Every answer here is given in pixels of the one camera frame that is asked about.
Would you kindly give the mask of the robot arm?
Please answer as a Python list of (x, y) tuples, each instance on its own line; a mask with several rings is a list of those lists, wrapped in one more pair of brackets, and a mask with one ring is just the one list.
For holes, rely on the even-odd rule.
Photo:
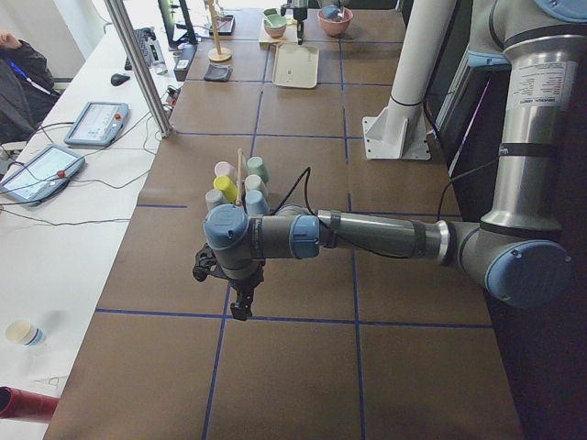
[(308, 17), (308, 0), (287, 0), (285, 4), (280, 7), (280, 14), (285, 16), (287, 10), (293, 11), (293, 19), (296, 22), (296, 36), (297, 43), (301, 45), (304, 38), (304, 22)]
[(397, 259), (433, 259), (464, 271), (518, 308), (546, 303), (570, 284), (557, 237), (553, 184), (577, 78), (586, 64), (583, 1), (477, 1), (469, 64), (507, 67), (510, 81), (493, 206), (477, 223), (433, 224), (290, 205), (270, 215), (223, 204), (205, 217), (193, 275), (225, 279), (234, 318), (251, 317), (267, 259), (306, 259), (320, 248), (357, 248)]

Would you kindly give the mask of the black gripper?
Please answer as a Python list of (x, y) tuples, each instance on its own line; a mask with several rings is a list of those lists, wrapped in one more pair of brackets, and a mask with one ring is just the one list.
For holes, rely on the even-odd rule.
[(304, 38), (305, 21), (303, 19), (296, 20), (296, 37), (298, 39)]
[(230, 311), (234, 319), (248, 320), (252, 316), (251, 305), (254, 292), (264, 282), (264, 266), (264, 260), (252, 260), (248, 266), (239, 269), (221, 267), (230, 285), (238, 294), (244, 296), (242, 302), (230, 304)]

